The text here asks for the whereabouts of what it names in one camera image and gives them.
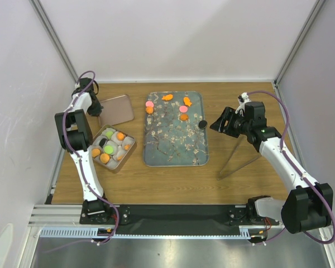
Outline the brown tin lid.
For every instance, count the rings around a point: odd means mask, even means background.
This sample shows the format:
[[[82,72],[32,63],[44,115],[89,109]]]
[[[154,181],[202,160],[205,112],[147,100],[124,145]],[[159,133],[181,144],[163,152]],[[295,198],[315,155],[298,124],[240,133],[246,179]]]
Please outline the brown tin lid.
[[[125,123],[135,117],[130,97],[126,94],[102,100],[100,103],[103,107],[98,117],[101,127]]]

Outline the green round cookie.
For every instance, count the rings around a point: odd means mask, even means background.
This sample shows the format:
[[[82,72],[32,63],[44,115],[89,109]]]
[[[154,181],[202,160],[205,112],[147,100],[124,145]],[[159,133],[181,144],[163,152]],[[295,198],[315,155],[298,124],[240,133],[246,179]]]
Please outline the green round cookie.
[[[114,148],[111,145],[106,145],[103,148],[105,154],[112,155],[114,153]]]
[[[109,140],[112,138],[113,134],[114,134],[114,131],[107,131],[107,132],[105,133],[105,135],[107,136],[107,138],[108,138]]]

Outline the metal tongs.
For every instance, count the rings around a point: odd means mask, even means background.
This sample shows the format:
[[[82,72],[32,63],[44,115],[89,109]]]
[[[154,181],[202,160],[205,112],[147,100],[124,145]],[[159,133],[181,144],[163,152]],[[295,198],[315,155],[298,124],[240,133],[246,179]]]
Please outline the metal tongs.
[[[217,180],[223,180],[247,165],[258,160],[261,155],[247,141],[247,138],[240,136],[230,153],[227,162],[217,175]]]

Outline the orange waffle cookie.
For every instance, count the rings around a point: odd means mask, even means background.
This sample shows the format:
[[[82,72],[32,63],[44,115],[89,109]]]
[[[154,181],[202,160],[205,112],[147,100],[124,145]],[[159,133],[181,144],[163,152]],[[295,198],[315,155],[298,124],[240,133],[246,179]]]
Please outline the orange waffle cookie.
[[[125,139],[126,135],[122,132],[117,133],[117,139],[120,141],[123,141]]]

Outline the green round cookie top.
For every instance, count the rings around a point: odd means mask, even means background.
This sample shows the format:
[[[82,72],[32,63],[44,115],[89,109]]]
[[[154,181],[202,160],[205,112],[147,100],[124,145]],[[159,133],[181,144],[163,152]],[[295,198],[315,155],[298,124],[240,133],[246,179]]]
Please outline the green round cookie top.
[[[114,153],[114,148],[111,145],[106,145],[103,148],[105,154],[112,155]]]

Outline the orange round cookie bottom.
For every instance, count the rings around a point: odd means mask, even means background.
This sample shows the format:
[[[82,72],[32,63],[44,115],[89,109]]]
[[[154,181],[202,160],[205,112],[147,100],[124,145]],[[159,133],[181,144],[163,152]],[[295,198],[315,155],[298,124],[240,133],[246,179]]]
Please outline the orange round cookie bottom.
[[[92,149],[92,157],[96,158],[97,156],[99,156],[101,154],[101,150],[99,148],[94,148]]]

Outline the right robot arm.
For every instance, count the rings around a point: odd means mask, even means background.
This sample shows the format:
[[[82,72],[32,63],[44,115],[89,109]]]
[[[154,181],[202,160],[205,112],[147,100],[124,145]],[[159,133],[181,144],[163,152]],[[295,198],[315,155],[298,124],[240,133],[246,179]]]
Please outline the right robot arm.
[[[262,102],[246,101],[238,109],[226,107],[210,128],[238,138],[246,136],[282,179],[289,195],[276,220],[292,234],[333,226],[333,190],[319,183],[298,163],[275,127],[267,125]]]

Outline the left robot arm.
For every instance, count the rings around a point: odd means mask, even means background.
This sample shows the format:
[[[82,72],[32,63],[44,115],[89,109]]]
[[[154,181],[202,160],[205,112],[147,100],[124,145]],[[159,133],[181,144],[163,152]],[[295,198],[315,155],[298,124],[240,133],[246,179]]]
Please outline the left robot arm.
[[[79,78],[68,108],[54,116],[60,144],[73,159],[83,189],[80,224],[105,224],[112,216],[95,171],[93,134],[86,117],[87,114],[97,117],[102,112],[94,91],[98,88],[94,79]]]

